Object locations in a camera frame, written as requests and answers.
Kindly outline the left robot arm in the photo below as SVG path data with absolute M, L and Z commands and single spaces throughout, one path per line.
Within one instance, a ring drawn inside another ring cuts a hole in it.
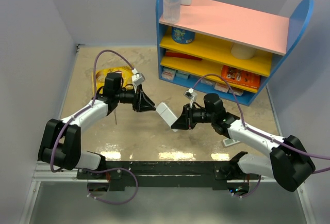
M 51 170 L 88 169 L 96 179 L 106 175 L 105 157 L 81 149 L 81 135 L 97 121 L 109 116 L 118 104 L 131 104 L 135 112 L 155 111 L 155 104 L 142 89 L 144 76 L 133 71 L 133 87 L 123 87 L 119 73 L 108 73 L 102 90 L 81 110 L 61 120 L 50 119 L 43 133 L 38 160 L 48 163 Z

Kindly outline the slim white remote control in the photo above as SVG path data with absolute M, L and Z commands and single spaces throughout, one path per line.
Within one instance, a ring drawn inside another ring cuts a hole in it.
M 234 139 L 223 139 L 223 145 L 224 147 L 230 147 L 236 144 L 239 144 L 240 141 L 234 140 Z

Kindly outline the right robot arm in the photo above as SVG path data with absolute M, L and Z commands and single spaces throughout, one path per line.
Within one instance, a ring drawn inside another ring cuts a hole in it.
M 219 168 L 226 179 L 241 179 L 246 174 L 273 178 L 287 191 L 295 191 L 316 167 L 307 155 L 301 141 L 295 136 L 274 136 L 243 123 L 243 120 L 226 111 L 215 93 L 204 96 L 204 107 L 195 103 L 183 106 L 180 117 L 174 121 L 174 130 L 192 130 L 198 123 L 209 123 L 216 133 L 245 143 L 262 156 L 247 152 L 235 155 L 225 167 Z

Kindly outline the wide white remote control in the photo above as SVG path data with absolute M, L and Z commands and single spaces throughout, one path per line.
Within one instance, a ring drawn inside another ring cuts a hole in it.
M 171 128 L 171 126 L 178 119 L 176 114 L 169 108 L 165 102 L 161 102 L 156 107 L 156 112 L 158 115 L 165 121 L 165 123 Z M 178 129 L 171 128 L 174 132 L 177 132 Z

